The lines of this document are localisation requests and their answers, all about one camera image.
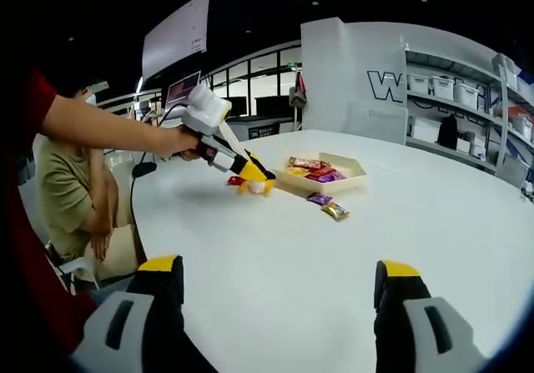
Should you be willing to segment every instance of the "face mask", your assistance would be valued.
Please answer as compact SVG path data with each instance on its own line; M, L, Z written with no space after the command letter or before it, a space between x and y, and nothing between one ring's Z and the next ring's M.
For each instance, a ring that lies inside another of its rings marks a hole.
M94 106L97 105L97 95L95 95L94 93L89 96L87 99L85 99L85 103L89 103L89 104L92 104Z

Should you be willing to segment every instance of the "white table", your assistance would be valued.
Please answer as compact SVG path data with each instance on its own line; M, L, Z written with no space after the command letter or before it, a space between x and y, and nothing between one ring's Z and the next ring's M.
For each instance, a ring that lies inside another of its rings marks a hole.
M371 372L375 264L417 268L492 356L534 282L534 206L517 189L455 161L321 131L246 147L267 166L289 154L342 154L368 174L363 190L320 208L276 189L238 196L227 174L175 160L139 179L133 210L149 258L184 257L186 331L221 373Z

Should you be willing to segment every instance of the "monitor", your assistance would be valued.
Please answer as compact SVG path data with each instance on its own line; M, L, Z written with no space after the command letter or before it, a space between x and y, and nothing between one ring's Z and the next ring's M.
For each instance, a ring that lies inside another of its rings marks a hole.
M195 74L191 74L188 77L182 78L179 81L169 85L169 91L167 91L167 100L165 102L165 108L168 108L180 100L184 100L189 96L194 87L199 84L200 71Z
M224 99L232 103L232 110L230 110L229 117L239 117L243 114L248 114L246 96L232 96Z
M268 96L256 98L256 114L270 117L293 117L289 96Z
M192 0L144 37L145 81L171 64L206 50L208 9L209 0Z

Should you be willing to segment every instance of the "black frame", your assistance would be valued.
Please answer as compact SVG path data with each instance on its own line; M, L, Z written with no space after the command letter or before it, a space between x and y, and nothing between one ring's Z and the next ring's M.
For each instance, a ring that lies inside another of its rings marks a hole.
M248 95L247 96L247 106L248 106L248 111L249 111L249 116L250 116L250 115L252 115L252 91L251 91L250 80L252 78L259 77L260 75L267 75L267 76L276 75L276 96L281 96L281 77L280 77L280 75L282 73L290 72L291 68L288 67L288 66L281 66L280 65L281 64L280 53L284 52L285 50L295 49L295 48L301 48L301 46L300 45L294 45L294 46L289 46L287 48L282 48L282 49L279 49L279 50L275 50L273 52L261 53L261 54L259 54L257 56L254 56L253 58L248 58L245 61L239 61L238 63L234 63L231 66L227 67L225 70L217 72L217 73L222 73L222 72L225 73L226 81L224 83L219 83L217 85L214 85L214 74L211 73L208 76L208 80L209 80L209 83L210 83L210 88L213 91L215 88L222 88L223 85L226 86L226 98L228 98L229 97L229 86L230 86L230 84L235 82L235 81L238 81L238 80L246 79L246 81L247 81L247 95ZM267 68L267 69L260 70L258 72L252 73L252 60L253 59L262 58L262 57L269 56L270 54L274 54L274 53L276 54L276 67ZM247 74L239 76L239 77L236 77L236 78L232 78L232 80L230 82L229 70L231 68L237 66L238 64L241 64L241 63L247 63ZM302 62L298 62L297 65L299 67L302 67Z

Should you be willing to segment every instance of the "red shirt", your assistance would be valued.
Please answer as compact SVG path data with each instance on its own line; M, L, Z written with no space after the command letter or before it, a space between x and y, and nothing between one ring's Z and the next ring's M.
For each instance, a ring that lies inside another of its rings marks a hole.
M47 84L38 70L33 70L27 78L22 102L18 107L22 110L21 114L15 119L15 127L10 128L14 132L14 138L11 138L8 145L8 162L11 164L8 252L12 253L8 258L11 258L15 269L22 276L29 296L40 310L41 319L46 322L45 326L53 333L60 346L67 352L72 352L83 337L85 320L94 312L96 306L87 295L72 296L68 293L49 264L46 251L33 232L24 211L14 163L17 155L26 154L32 147L35 134L41 131L43 120L55 97L56 91Z

